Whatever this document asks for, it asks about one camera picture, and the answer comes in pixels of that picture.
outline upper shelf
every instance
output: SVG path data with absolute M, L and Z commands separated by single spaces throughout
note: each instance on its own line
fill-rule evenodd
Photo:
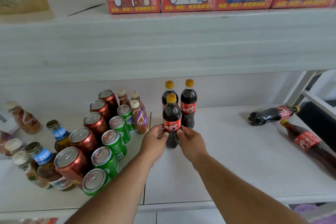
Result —
M 0 85 L 336 69 L 336 10 L 108 15 L 0 26 Z

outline bottle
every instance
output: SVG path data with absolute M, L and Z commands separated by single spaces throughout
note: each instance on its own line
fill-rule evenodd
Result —
M 280 124 L 286 128 L 291 140 L 296 142 L 307 154 L 321 162 L 336 178 L 336 157 L 325 150 L 327 146 L 320 138 L 303 127 L 289 123 L 287 120 L 280 121 Z
M 147 116 L 147 113 L 146 113 L 146 108 L 144 106 L 144 104 L 140 101 L 140 96 L 139 96 L 139 93 L 137 91 L 134 91 L 131 95 L 131 101 L 132 100 L 137 100 L 139 101 L 140 103 L 140 106 L 141 106 L 141 110 L 143 111 L 143 113 Z
M 181 94 L 181 124 L 187 128 L 194 128 L 195 125 L 195 111 L 197 104 L 197 94 L 193 88 L 194 80 L 187 79 L 185 81 L 185 88 Z
M 147 116 L 141 109 L 139 101 L 136 99 L 131 100 L 132 120 L 135 131 L 142 135 L 148 130 Z
M 265 111 L 252 112 L 249 120 L 253 126 L 264 125 L 269 121 L 280 121 L 291 117 L 294 113 L 300 111 L 298 106 L 289 107 L 287 105 L 281 105 L 278 107 L 272 107 Z
M 6 103 L 6 108 L 13 115 L 17 125 L 29 135 L 34 135 L 42 129 L 41 123 L 34 115 L 22 109 L 15 101 Z
M 174 91 L 174 82 L 173 81 L 166 81 L 166 91 L 162 95 L 162 110 L 165 108 L 167 104 L 167 95 L 173 93 L 176 95 L 176 104 L 179 105 L 179 96 Z
M 69 181 L 55 169 L 54 159 L 57 153 L 48 151 L 38 142 L 32 142 L 28 144 L 26 151 L 39 165 L 36 170 L 38 176 L 45 179 L 49 184 L 59 190 L 67 191 L 74 188 L 74 185 L 71 183 L 71 181 Z
M 26 152 L 20 151 L 13 155 L 12 160 L 14 163 L 24 171 L 29 181 L 36 184 L 40 188 L 50 189 L 52 186 L 43 178 L 37 175 L 37 163 L 33 158 Z
M 11 152 L 6 149 L 6 143 L 11 139 L 11 135 L 0 130 L 0 153 L 5 156 L 12 156 Z
M 179 145 L 176 131 L 181 127 L 181 109 L 176 104 L 177 95 L 170 93 L 167 95 L 167 104 L 162 111 L 163 127 L 169 132 L 169 137 L 166 142 L 168 148 L 176 148 Z
M 125 90 L 118 90 L 119 106 L 130 105 L 130 101 L 127 97 Z
M 55 150 L 57 152 L 61 152 L 65 148 L 71 146 L 71 142 L 69 140 L 70 133 L 61 127 L 60 123 L 57 120 L 51 120 L 46 124 L 47 129 L 51 131 L 51 133 L 55 137 Z
M 13 138 L 5 144 L 5 148 L 11 152 L 12 155 L 19 151 L 24 151 L 26 149 L 26 143 L 24 143 L 19 138 Z

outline can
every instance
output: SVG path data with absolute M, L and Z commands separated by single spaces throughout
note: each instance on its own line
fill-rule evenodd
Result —
M 95 168 L 89 171 L 83 179 L 82 190 L 87 196 L 94 196 L 109 183 L 111 178 L 105 170 Z
M 119 162 L 112 151 L 103 146 L 95 150 L 91 156 L 95 168 L 105 170 L 111 178 L 114 178 L 120 171 Z
M 132 121 L 132 110 L 129 105 L 121 105 L 117 109 L 118 115 L 122 116 L 124 120 L 126 121 L 127 128 L 131 132 L 134 130 L 134 124 Z
M 54 159 L 57 172 L 82 188 L 82 181 L 88 172 L 88 161 L 82 150 L 68 147 L 62 150 Z
M 98 99 L 104 100 L 110 109 L 111 116 L 117 116 L 118 101 L 111 90 L 103 90 L 98 94 Z
M 131 140 L 131 133 L 129 132 L 125 119 L 122 116 L 113 117 L 108 124 L 110 125 L 110 128 L 119 132 L 124 144 L 127 144 Z
M 99 112 L 106 122 L 112 118 L 107 103 L 101 99 L 96 100 L 90 104 L 90 112 Z
M 126 156 L 127 149 L 118 131 L 107 130 L 101 137 L 101 142 L 114 153 L 117 160 Z
M 107 124 L 99 112 L 91 112 L 84 118 L 84 127 L 90 129 L 99 140 L 107 130 Z
M 98 142 L 93 132 L 88 128 L 74 130 L 69 137 L 72 147 L 81 149 L 84 155 L 90 159 L 92 153 L 98 149 Z

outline cola bottle lying on its side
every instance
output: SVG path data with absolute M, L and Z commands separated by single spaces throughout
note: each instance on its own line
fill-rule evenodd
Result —
M 162 94 L 162 110 L 165 108 L 167 104 L 167 95 L 173 93 L 176 95 L 176 104 L 179 105 L 179 97 L 177 93 L 174 91 L 174 82 L 166 81 L 166 91 Z
M 194 80 L 185 81 L 185 89 L 181 94 L 182 125 L 187 128 L 194 128 L 194 115 L 196 111 L 197 94 L 193 88 Z
M 179 145 L 176 131 L 181 127 L 181 109 L 176 104 L 176 95 L 167 95 L 167 105 L 162 111 L 163 127 L 168 131 L 169 137 L 166 142 L 168 148 L 176 148 Z
M 253 126 L 264 125 L 269 121 L 280 121 L 288 119 L 294 113 L 300 111 L 298 106 L 281 105 L 278 107 L 272 107 L 265 111 L 258 111 L 250 113 L 249 120 Z
M 336 156 L 323 149 L 327 148 L 327 146 L 323 145 L 324 143 L 320 138 L 303 127 L 289 123 L 287 120 L 280 121 L 280 124 L 286 128 L 291 140 L 296 142 L 307 154 L 322 163 L 331 175 L 336 178 Z

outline silver can top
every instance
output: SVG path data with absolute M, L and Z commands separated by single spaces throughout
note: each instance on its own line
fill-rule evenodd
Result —
M 106 172 L 100 168 L 90 170 L 84 177 L 82 187 L 86 192 L 95 192 L 99 190 L 106 180 Z
M 105 101 L 104 100 L 96 100 L 94 102 L 92 102 L 90 104 L 90 109 L 91 110 L 98 110 L 100 108 L 102 108 L 105 105 Z
M 54 164 L 56 167 L 65 167 L 72 163 L 78 155 L 78 150 L 75 147 L 68 147 L 57 154 Z
M 110 121 L 110 128 L 121 128 L 125 124 L 125 119 L 122 116 L 114 116 Z
M 101 115 L 99 112 L 91 112 L 90 114 L 86 115 L 84 118 L 85 124 L 93 124 L 96 123 L 100 119 Z
M 107 147 L 100 147 L 95 150 L 91 156 L 92 164 L 95 166 L 101 166 L 105 164 L 112 156 L 112 152 Z
M 70 142 L 77 143 L 83 141 L 90 133 L 88 128 L 80 128 L 74 130 L 69 137 Z
M 100 92 L 98 94 L 98 97 L 99 98 L 107 98 L 107 97 L 109 97 L 112 94 L 113 94 L 113 92 L 111 90 L 103 90 L 102 92 Z
M 119 133 L 116 130 L 107 130 L 103 136 L 101 137 L 101 141 L 104 145 L 111 145 L 114 144 L 119 139 Z
M 129 107 L 129 105 L 121 105 L 117 108 L 117 113 L 119 115 L 127 114 L 129 112 L 131 112 L 131 107 Z

